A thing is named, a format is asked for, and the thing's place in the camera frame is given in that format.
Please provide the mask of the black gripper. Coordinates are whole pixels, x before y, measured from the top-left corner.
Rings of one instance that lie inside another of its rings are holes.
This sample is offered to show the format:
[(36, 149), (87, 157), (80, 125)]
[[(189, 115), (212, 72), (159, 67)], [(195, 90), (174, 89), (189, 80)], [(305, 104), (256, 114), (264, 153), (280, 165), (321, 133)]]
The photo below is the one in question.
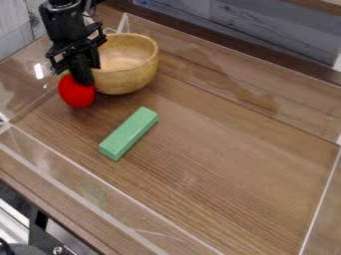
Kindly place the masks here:
[(55, 74), (70, 71), (75, 80), (90, 86), (93, 70), (101, 68), (99, 47), (107, 42), (103, 23), (87, 25), (84, 0), (46, 0), (39, 6), (52, 47), (46, 53)]

